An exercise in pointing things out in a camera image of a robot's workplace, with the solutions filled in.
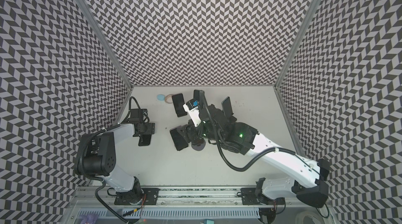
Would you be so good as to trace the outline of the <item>patterned screen phone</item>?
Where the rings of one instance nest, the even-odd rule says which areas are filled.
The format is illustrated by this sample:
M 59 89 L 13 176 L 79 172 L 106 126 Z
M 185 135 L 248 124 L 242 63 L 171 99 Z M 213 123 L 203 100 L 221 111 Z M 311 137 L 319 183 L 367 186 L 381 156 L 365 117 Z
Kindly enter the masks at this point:
M 138 146 L 149 146 L 151 143 L 152 135 L 140 135 Z

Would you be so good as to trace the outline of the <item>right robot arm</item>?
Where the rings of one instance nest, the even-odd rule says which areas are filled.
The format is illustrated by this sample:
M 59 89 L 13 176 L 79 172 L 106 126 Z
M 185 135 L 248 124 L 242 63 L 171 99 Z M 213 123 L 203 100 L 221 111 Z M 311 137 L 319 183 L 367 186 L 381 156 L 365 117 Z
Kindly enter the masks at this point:
M 274 143 L 256 128 L 238 122 L 230 105 L 194 106 L 185 104 L 188 124 L 171 129 L 178 151 L 191 146 L 201 151 L 206 143 L 216 145 L 225 164 L 236 172 L 245 172 L 257 161 L 268 163 L 287 175 L 283 180 L 260 178 L 256 182 L 256 200 L 265 204 L 279 198 L 296 197 L 302 203 L 322 208 L 329 198 L 327 178 L 330 164 L 304 158 L 295 151 Z

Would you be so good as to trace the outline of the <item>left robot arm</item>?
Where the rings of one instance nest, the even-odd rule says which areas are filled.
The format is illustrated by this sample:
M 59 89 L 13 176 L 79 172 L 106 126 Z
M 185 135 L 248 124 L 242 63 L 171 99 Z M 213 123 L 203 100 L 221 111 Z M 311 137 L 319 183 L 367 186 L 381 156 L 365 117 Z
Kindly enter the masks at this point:
M 117 164 L 116 145 L 131 137 L 138 138 L 139 146 L 149 146 L 155 133 L 147 109 L 130 109 L 122 123 L 80 138 L 74 171 L 86 178 L 100 178 L 115 193 L 115 205 L 155 205 L 158 188 L 142 189 L 139 179 L 129 175 Z

